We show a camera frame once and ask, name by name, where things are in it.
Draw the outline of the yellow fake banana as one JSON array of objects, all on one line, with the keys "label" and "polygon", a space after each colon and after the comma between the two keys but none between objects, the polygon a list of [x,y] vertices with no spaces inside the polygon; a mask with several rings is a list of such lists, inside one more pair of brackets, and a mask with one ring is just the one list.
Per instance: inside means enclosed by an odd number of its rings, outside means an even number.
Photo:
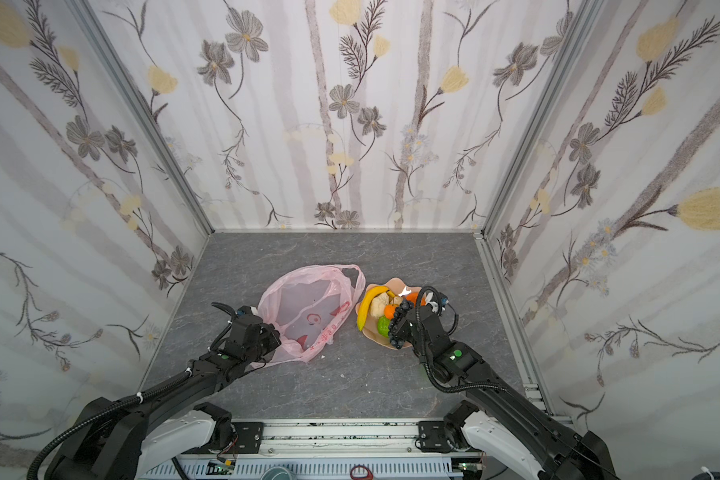
[{"label": "yellow fake banana", "polygon": [[386,286],[376,286],[366,292],[357,311],[356,324],[359,331],[362,331],[365,327],[372,300],[379,295],[386,294],[388,291],[389,288]]}]

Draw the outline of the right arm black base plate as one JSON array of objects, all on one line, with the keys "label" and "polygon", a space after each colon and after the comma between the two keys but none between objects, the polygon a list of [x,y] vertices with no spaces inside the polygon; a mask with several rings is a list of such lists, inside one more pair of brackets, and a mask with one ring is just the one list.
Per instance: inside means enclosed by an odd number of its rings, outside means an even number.
[{"label": "right arm black base plate", "polygon": [[425,453],[450,453],[455,450],[454,427],[445,420],[422,420],[417,423],[415,445]]}]

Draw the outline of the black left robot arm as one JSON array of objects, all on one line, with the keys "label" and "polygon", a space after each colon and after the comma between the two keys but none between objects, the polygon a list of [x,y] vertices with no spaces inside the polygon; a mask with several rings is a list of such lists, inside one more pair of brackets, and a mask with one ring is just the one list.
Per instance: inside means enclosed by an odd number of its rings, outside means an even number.
[{"label": "black left robot arm", "polygon": [[143,391],[88,403],[73,426],[44,446],[26,477],[37,479],[47,458],[46,479],[134,479],[148,435],[182,410],[218,393],[266,363],[281,345],[275,326],[250,306],[214,302],[228,316],[208,351],[169,379]]}]

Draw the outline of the peach scalloped plate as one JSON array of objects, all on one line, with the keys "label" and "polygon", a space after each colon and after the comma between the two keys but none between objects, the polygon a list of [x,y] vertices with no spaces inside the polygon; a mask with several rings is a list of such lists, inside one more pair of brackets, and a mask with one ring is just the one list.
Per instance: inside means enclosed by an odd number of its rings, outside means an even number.
[{"label": "peach scalloped plate", "polygon": [[410,348],[409,342],[390,341],[394,310],[403,300],[414,301],[420,287],[410,287],[399,278],[384,284],[369,284],[355,306],[356,328],[374,343],[392,350]]}]

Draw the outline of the pink plastic bag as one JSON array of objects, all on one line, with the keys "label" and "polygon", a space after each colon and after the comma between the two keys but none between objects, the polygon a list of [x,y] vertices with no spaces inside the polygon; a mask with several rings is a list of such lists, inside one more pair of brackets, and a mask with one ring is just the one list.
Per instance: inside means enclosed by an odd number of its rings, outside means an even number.
[{"label": "pink plastic bag", "polygon": [[365,288],[365,276],[354,264],[309,265],[277,279],[257,306],[258,315],[280,335],[281,345],[267,364],[307,363],[317,357],[333,342]]}]

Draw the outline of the green fake fruit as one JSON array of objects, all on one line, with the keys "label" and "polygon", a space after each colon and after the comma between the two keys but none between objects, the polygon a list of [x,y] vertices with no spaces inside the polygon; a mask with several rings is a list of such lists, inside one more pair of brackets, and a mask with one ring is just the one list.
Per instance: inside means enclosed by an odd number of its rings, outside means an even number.
[{"label": "green fake fruit", "polygon": [[386,319],[384,316],[380,316],[377,320],[377,332],[379,335],[381,335],[384,338],[389,337],[389,329],[390,329],[390,323],[391,321]]}]

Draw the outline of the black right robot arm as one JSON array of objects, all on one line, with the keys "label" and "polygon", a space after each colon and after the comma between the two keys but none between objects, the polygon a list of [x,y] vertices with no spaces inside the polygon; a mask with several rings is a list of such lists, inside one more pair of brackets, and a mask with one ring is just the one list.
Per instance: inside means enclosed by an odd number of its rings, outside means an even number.
[{"label": "black right robot arm", "polygon": [[441,315],[439,291],[421,288],[396,308],[389,339],[409,343],[429,382],[446,394],[463,394],[471,409],[456,422],[466,444],[523,479],[615,479],[605,442],[560,423],[513,389],[472,347],[453,340]]}]

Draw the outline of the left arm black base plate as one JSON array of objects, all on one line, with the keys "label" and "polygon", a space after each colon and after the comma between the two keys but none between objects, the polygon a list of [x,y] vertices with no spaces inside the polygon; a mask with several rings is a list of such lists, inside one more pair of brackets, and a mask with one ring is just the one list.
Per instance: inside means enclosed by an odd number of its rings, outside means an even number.
[{"label": "left arm black base plate", "polygon": [[222,428],[219,455],[258,454],[263,430],[263,422],[229,422]]}]

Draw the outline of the dark fake grape bunch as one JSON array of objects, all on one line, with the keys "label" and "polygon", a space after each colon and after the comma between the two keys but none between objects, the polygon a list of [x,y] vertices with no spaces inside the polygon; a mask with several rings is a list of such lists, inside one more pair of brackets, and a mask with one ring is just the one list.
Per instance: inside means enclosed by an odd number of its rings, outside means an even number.
[{"label": "dark fake grape bunch", "polygon": [[395,349],[400,350],[413,341],[412,322],[408,318],[413,307],[414,303],[407,299],[395,306],[388,326],[389,343]]}]

